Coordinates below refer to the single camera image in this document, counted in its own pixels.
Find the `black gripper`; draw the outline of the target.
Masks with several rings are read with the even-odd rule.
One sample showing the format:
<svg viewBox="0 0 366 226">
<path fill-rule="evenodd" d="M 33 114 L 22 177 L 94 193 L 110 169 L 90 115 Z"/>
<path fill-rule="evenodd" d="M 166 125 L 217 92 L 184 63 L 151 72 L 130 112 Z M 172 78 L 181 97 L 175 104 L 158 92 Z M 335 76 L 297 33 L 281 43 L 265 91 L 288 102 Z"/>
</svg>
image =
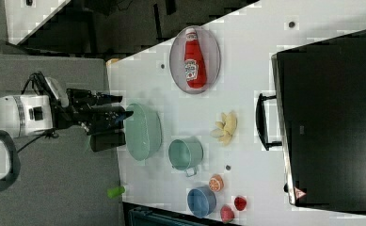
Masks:
<svg viewBox="0 0 366 226">
<path fill-rule="evenodd" d="M 123 121 L 131 117 L 133 111 L 116 105 L 122 101 L 121 96 L 87 89 L 67 89 L 68 105 L 57 102 L 54 108 L 54 125 L 58 130 L 74 125 L 81 126 L 88 136 L 89 148 L 101 152 L 125 144 L 122 131 Z"/>
</svg>

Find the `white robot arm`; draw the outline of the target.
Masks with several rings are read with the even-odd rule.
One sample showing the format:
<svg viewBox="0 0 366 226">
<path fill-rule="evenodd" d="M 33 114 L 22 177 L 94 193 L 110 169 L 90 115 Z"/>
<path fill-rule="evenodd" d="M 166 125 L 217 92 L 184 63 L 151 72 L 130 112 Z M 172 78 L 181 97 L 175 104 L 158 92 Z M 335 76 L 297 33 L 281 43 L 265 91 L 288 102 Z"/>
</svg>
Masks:
<svg viewBox="0 0 366 226">
<path fill-rule="evenodd" d="M 122 98 L 87 89 L 67 89 L 66 97 L 41 95 L 0 97 L 0 130 L 10 137 L 54 137 L 57 130 L 82 127 L 90 149 L 101 152 L 126 144 L 123 122 L 134 112 L 119 105 Z"/>
</svg>

